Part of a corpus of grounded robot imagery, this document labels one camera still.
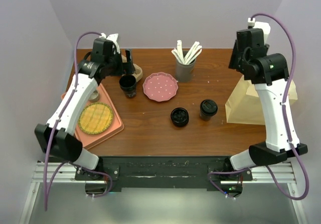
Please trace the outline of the beige cardboard cup carrier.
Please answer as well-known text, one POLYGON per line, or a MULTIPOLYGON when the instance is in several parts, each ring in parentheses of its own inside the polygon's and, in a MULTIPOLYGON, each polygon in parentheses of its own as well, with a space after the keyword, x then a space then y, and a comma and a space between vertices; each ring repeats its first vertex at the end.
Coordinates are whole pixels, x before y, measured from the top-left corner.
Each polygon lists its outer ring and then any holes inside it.
POLYGON ((142 68, 139 67, 137 64, 133 64, 133 66, 134 66, 135 72, 132 75, 135 77, 136 82, 139 82, 143 76, 142 68))

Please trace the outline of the stack of black cups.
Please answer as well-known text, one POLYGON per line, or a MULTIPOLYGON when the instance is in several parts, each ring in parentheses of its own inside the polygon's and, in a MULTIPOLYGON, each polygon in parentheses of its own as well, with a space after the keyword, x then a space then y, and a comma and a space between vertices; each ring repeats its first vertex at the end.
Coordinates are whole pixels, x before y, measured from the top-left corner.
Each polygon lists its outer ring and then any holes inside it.
POLYGON ((119 80, 119 85, 125 96, 133 98, 136 96, 136 78, 133 75, 124 75, 119 80))

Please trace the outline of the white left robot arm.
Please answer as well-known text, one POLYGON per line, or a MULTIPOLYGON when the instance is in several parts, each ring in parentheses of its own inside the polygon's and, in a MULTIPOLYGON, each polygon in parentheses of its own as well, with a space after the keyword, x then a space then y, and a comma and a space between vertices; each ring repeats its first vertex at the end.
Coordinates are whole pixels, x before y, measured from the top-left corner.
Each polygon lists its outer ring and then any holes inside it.
POLYGON ((131 56, 122 60, 118 34, 101 35, 93 42, 90 55, 77 65, 72 83, 55 113, 45 124, 37 124, 35 135, 43 153, 86 168, 93 180, 100 179, 104 168, 99 157, 86 150, 74 136, 81 112, 93 91, 108 76, 132 74, 131 56))

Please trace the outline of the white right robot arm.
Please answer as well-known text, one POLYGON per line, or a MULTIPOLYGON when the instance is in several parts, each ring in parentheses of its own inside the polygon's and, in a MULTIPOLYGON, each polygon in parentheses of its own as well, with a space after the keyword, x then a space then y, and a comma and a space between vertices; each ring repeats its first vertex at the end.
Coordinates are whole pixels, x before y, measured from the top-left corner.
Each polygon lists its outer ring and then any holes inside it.
POLYGON ((266 140, 230 157, 230 164, 223 168, 224 176, 229 180, 239 177, 241 169, 277 164, 308 152, 307 145, 297 137, 291 113, 284 118, 282 112, 284 108, 290 111, 284 93, 289 79, 286 59, 279 53, 269 55, 268 48, 260 28, 236 33, 229 68, 242 73, 244 79, 254 84, 262 105, 266 140))

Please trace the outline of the black coffee cup lid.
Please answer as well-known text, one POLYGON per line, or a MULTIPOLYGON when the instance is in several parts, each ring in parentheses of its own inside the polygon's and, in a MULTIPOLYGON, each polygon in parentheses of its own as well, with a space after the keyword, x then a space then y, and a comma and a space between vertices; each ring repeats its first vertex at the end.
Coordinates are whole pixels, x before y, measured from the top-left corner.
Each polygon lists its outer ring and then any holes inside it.
POLYGON ((218 106, 215 101, 205 99, 200 103, 200 112, 207 116, 214 116, 218 111, 218 106))

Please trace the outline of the black takeout coffee cup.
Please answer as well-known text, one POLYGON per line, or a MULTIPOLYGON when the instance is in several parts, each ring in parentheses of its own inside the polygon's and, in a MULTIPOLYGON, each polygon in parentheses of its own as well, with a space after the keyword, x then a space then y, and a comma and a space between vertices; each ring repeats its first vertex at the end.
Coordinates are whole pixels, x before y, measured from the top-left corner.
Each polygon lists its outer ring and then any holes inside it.
POLYGON ((216 112, 206 113, 203 110, 200 110, 200 118, 204 121, 209 121, 215 114, 216 112))

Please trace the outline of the beige paper takeout bag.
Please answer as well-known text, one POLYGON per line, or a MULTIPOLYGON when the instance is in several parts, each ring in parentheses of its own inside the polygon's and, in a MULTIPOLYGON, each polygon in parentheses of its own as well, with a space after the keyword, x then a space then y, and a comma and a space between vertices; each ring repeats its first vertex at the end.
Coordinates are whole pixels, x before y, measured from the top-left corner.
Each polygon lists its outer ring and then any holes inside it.
POLYGON ((280 97, 276 104, 280 106, 286 87, 284 79, 274 81, 271 85, 268 85, 266 83, 252 84, 250 80, 245 80, 244 77, 241 77, 225 103, 226 120, 228 123, 265 124, 263 109, 256 87, 267 87, 269 90, 276 90, 276 96, 280 97))

